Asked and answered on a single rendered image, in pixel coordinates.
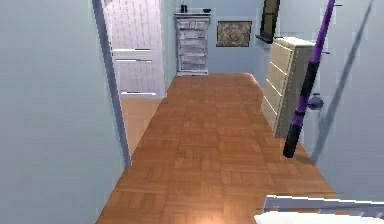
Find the white chest of drawers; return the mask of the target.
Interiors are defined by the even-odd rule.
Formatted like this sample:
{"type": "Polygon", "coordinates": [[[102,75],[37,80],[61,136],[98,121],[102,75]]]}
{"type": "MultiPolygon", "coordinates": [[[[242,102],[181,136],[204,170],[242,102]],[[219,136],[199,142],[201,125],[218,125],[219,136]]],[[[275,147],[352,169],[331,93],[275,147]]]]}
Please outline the white chest of drawers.
{"type": "Polygon", "coordinates": [[[175,13],[177,75],[207,76],[210,13],[175,13]]]}

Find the framed brown picture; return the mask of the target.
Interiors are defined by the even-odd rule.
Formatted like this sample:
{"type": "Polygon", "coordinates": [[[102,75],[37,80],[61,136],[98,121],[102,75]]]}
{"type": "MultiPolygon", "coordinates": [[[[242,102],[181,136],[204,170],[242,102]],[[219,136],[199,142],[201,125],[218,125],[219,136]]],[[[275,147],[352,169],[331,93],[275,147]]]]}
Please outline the framed brown picture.
{"type": "Polygon", "coordinates": [[[251,21],[218,21],[216,46],[248,47],[251,31],[251,21]]]}

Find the beige chest of drawers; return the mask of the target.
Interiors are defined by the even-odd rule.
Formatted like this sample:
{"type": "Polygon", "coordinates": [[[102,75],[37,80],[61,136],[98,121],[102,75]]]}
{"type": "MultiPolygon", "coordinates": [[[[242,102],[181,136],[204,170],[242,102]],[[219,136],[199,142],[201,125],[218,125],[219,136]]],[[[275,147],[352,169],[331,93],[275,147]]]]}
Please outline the beige chest of drawers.
{"type": "Polygon", "coordinates": [[[274,137],[288,133],[314,46],[296,37],[276,38],[271,45],[261,112],[274,137]]]}

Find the purple and black fishing rod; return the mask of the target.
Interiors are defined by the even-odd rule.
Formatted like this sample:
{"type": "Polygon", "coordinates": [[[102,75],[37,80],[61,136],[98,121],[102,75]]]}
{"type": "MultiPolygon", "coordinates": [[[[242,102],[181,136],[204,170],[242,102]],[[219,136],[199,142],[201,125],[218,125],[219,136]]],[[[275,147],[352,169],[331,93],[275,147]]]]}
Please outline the purple and black fishing rod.
{"type": "Polygon", "coordinates": [[[303,126],[303,120],[306,113],[309,97],[315,82],[317,71],[320,65],[321,54],[324,48],[325,38],[327,36],[330,20],[335,6],[335,0],[328,0],[322,24],[319,29],[316,43],[308,62],[304,82],[301,88],[300,97],[296,105],[294,117],[289,127],[283,148],[283,155],[286,158],[292,158],[295,154],[296,146],[299,141],[300,133],[303,126]]]}

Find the dark framed window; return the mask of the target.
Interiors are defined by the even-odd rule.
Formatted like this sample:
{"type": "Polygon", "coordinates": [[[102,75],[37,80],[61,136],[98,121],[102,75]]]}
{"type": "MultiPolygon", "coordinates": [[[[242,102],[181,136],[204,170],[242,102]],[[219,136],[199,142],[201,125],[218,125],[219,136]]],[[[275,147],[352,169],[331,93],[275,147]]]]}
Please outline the dark framed window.
{"type": "Polygon", "coordinates": [[[279,5],[280,0],[264,0],[260,32],[257,35],[257,38],[264,43],[273,43],[279,12],[279,5]]]}

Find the white bed frame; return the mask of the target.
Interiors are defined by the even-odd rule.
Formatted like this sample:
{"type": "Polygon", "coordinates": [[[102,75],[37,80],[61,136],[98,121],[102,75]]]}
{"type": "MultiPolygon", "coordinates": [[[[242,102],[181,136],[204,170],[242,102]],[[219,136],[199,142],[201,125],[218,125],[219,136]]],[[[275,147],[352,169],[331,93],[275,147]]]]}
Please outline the white bed frame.
{"type": "Polygon", "coordinates": [[[384,202],[267,195],[256,224],[384,224],[384,202]]]}

